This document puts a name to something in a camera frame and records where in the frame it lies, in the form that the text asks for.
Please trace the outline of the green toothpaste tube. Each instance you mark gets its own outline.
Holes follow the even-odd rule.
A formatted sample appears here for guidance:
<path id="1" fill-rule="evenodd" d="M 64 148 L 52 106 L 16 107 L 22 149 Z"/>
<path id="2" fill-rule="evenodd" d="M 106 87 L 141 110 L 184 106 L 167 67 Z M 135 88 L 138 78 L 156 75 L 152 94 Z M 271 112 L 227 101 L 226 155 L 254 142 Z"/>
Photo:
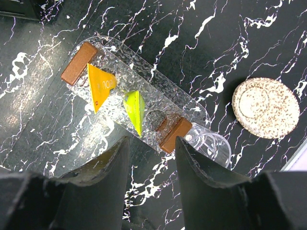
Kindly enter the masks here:
<path id="1" fill-rule="evenodd" d="M 139 137 L 142 136 L 142 123 L 144 118 L 144 99 L 139 91 L 130 91 L 124 95 L 124 108 Z"/>

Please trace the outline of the yellow toothpaste tube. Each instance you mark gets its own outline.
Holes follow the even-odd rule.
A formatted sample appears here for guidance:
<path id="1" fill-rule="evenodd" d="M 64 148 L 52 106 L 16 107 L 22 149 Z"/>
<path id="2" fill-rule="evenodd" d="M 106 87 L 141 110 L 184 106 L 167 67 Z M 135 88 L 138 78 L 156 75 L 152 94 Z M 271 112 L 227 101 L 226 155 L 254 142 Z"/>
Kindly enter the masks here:
<path id="1" fill-rule="evenodd" d="M 89 63 L 87 64 L 87 73 L 94 113 L 96 114 L 108 98 L 110 91 L 116 88 L 117 79 L 113 74 L 105 72 Z"/>

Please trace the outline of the clear plastic cup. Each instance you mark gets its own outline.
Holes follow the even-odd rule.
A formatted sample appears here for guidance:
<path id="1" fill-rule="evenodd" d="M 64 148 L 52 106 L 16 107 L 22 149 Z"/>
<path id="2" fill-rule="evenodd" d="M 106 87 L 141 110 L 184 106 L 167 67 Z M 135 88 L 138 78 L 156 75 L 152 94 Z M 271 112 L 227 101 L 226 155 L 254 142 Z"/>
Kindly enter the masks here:
<path id="1" fill-rule="evenodd" d="M 185 140 L 202 155 L 227 168 L 231 159 L 231 147 L 228 141 L 208 128 L 192 123 Z"/>

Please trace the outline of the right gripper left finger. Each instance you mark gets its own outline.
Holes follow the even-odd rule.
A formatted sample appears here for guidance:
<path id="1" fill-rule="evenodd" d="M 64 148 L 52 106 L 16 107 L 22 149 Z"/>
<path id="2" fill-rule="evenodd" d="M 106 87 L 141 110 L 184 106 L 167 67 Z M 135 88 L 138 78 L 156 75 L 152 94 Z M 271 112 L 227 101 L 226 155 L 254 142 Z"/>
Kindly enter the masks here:
<path id="1" fill-rule="evenodd" d="M 30 171 L 1 173 L 1 229 L 121 229 L 129 154 L 129 138 L 122 137 L 59 178 Z"/>

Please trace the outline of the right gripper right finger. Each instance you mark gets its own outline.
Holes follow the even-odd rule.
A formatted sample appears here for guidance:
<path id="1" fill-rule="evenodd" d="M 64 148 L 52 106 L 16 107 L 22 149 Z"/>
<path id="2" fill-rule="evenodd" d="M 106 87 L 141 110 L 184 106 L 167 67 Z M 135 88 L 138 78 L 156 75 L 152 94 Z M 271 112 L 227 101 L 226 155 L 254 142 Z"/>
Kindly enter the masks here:
<path id="1" fill-rule="evenodd" d="M 306 172 L 230 171 L 176 138 L 176 165 L 188 230 L 304 230 Z"/>

